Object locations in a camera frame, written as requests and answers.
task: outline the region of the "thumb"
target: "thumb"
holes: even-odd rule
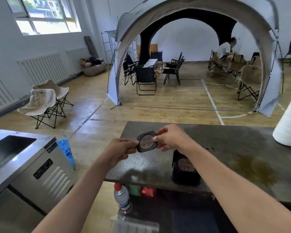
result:
[[[127,141],[127,142],[125,142],[125,146],[127,149],[136,148],[137,145],[139,145],[139,141]]]
[[[153,141],[154,142],[164,142],[165,135],[166,135],[166,133],[158,135],[158,136],[155,136],[155,137],[153,137]]]

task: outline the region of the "red bottle cap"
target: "red bottle cap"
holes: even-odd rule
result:
[[[120,191],[120,190],[122,189],[122,184],[120,184],[120,183],[115,183],[115,184],[114,184],[114,189],[115,189],[116,191]]]

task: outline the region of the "black hair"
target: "black hair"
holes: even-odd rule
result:
[[[231,42],[235,42],[236,41],[236,38],[231,38],[228,43],[231,43]]]

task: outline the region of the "white shirt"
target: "white shirt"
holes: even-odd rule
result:
[[[219,58],[226,55],[226,53],[228,52],[231,52],[231,45],[228,42],[225,42],[222,45],[220,45],[216,51]]]

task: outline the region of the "hand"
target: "hand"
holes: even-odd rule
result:
[[[165,152],[170,149],[177,149],[180,151],[186,144],[193,141],[188,134],[186,134],[176,124],[170,124],[164,126],[156,132],[156,137],[153,137],[153,141],[159,142],[157,148]]]
[[[100,157],[108,162],[111,168],[114,168],[118,162],[127,159],[129,154],[137,152],[139,141],[131,141],[128,139],[113,139],[104,149]]]

